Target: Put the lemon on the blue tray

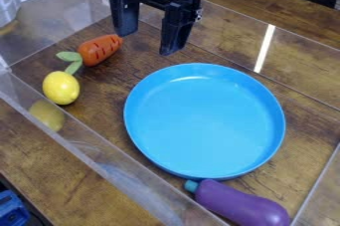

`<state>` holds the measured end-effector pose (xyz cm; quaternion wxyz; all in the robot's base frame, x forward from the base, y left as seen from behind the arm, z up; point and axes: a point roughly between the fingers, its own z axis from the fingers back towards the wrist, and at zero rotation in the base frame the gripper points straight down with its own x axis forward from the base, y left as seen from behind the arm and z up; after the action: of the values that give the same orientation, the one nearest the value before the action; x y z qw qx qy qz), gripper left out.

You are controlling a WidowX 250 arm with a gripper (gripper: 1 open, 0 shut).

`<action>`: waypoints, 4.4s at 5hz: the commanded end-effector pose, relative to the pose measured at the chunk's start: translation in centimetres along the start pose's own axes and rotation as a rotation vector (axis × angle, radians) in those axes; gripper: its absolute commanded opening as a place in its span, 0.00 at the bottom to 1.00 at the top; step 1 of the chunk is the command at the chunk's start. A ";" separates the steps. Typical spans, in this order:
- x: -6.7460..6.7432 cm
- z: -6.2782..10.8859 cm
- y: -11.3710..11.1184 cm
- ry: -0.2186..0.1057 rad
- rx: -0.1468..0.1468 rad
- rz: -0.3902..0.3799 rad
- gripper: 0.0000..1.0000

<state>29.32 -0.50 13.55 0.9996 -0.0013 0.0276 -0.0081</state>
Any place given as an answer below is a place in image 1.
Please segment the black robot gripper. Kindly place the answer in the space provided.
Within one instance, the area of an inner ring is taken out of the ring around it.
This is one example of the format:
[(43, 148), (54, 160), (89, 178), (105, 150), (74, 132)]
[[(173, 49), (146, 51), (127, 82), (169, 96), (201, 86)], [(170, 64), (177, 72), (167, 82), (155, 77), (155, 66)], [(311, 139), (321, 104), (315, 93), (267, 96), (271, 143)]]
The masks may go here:
[(167, 56), (182, 49), (191, 24), (199, 19), (199, 0), (109, 1), (113, 25), (119, 37), (125, 37), (138, 30), (139, 4), (143, 3), (165, 11), (159, 54)]

